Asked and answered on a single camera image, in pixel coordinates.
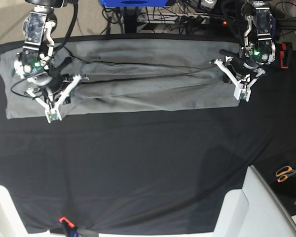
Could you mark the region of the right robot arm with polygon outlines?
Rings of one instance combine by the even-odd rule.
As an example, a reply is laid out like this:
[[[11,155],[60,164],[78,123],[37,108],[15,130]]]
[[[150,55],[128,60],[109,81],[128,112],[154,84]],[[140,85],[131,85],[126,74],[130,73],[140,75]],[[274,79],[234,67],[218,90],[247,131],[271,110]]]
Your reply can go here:
[[[66,80],[61,71],[72,62],[72,58],[66,57],[57,67],[53,60],[72,34],[78,15],[78,1],[28,0],[27,3],[33,4],[34,8],[23,24],[25,41],[22,51],[17,54],[14,69],[20,79],[35,84],[44,101],[52,105],[65,88]],[[54,9],[68,4],[74,8],[73,17],[63,41],[56,46],[52,38],[58,25]]]

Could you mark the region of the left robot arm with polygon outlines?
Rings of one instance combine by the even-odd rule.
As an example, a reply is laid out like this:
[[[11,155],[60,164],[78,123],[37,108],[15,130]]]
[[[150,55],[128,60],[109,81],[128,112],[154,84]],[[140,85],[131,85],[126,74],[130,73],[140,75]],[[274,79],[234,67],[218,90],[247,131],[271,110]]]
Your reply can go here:
[[[238,53],[220,50],[225,57],[223,63],[235,78],[248,83],[265,73],[265,67],[276,57],[276,46],[272,38],[273,16],[265,0],[246,0],[241,9],[246,29],[238,28],[242,35]]]

